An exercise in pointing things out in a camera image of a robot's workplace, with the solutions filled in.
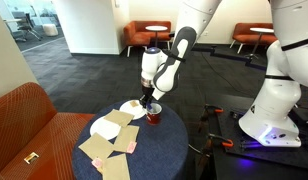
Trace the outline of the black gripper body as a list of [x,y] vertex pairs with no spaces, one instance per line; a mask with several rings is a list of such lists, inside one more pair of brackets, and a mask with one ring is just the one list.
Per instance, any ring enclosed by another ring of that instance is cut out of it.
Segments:
[[142,96],[145,96],[145,100],[146,100],[146,103],[149,99],[153,99],[153,92],[154,92],[154,89],[152,87],[145,87],[143,86],[142,87],[142,92],[143,92],[143,95]]

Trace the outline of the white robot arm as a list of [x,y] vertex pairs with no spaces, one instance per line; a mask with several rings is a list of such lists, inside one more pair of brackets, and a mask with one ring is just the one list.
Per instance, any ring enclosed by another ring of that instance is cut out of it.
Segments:
[[[221,1],[183,0],[172,47],[144,52],[143,107],[177,88],[179,66],[189,57]],[[299,129],[288,113],[300,99],[301,88],[308,87],[308,0],[268,1],[276,40],[267,49],[264,83],[239,119],[239,126],[263,146],[299,147]]]

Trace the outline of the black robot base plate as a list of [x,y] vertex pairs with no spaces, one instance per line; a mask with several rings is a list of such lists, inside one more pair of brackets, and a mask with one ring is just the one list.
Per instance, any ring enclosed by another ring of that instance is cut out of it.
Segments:
[[242,116],[243,109],[225,109],[218,117],[220,133],[233,141],[232,147],[225,148],[226,153],[308,169],[308,125],[301,125],[299,148],[265,147],[239,128]]

